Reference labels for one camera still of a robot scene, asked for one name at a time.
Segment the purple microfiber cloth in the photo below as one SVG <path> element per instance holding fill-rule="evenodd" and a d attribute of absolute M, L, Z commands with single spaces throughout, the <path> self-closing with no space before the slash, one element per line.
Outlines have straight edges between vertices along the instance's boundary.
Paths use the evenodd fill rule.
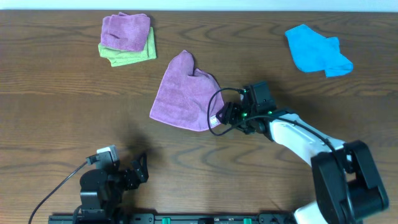
<path fill-rule="evenodd" d="M 212 75 L 195 68 L 190 52 L 181 51 L 167 67 L 150 118 L 191 131 L 206 131 L 220 122 L 216 113 L 224 106 L 220 86 Z"/>

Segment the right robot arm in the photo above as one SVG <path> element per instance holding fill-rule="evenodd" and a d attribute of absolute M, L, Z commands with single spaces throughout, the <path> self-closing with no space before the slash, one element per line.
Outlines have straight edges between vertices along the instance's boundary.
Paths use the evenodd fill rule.
<path fill-rule="evenodd" d="M 316 201 L 294 212 L 297 223 L 362 223 L 389 208 L 389 198 L 367 144 L 335 139 L 274 105 L 227 103 L 219 121 L 246 134 L 259 133 L 294 152 L 312 170 Z"/>

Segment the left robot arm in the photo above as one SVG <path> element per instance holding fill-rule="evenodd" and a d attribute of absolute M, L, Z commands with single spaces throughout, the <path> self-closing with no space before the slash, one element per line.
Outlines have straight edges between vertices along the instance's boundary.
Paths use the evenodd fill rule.
<path fill-rule="evenodd" d="M 147 182 L 147 155 L 131 161 L 132 169 L 120 170 L 120 162 L 102 152 L 87 158 L 96 168 L 80 178 L 81 205 L 73 214 L 73 223 L 130 223 L 131 216 L 119 206 L 123 193 Z"/>

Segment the blue microfiber cloth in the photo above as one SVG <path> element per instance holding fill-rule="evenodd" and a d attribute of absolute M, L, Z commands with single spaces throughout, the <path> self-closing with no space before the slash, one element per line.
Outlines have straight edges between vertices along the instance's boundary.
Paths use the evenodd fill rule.
<path fill-rule="evenodd" d="M 325 72 L 327 78 L 353 71 L 354 65 L 340 52 L 337 37 L 324 37 L 302 24 L 285 32 L 296 67 L 305 73 Z"/>

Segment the folded green cloth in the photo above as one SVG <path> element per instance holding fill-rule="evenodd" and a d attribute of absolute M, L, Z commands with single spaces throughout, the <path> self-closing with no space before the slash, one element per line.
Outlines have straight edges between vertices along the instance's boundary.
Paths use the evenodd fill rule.
<path fill-rule="evenodd" d="M 150 27 L 143 51 L 133 52 L 113 49 L 98 44 L 99 56 L 109 60 L 112 67 L 139 63 L 157 58 L 153 27 Z"/>

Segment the folded purple cloth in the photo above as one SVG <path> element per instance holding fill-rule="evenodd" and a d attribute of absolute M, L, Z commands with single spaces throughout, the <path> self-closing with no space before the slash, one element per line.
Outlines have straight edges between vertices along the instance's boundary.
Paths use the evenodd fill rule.
<path fill-rule="evenodd" d="M 101 28 L 101 45 L 140 52 L 144 50 L 149 30 L 150 18 L 145 14 L 106 16 Z"/>

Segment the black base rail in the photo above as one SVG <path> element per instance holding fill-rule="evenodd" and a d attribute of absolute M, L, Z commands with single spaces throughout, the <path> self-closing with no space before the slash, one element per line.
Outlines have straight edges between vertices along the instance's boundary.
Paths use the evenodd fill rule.
<path fill-rule="evenodd" d="M 51 215 L 48 224 L 120 223 L 120 224 L 296 224 L 290 213 L 262 213 L 259 215 L 154 215 L 135 213 L 112 221 L 84 219 L 82 215 Z"/>

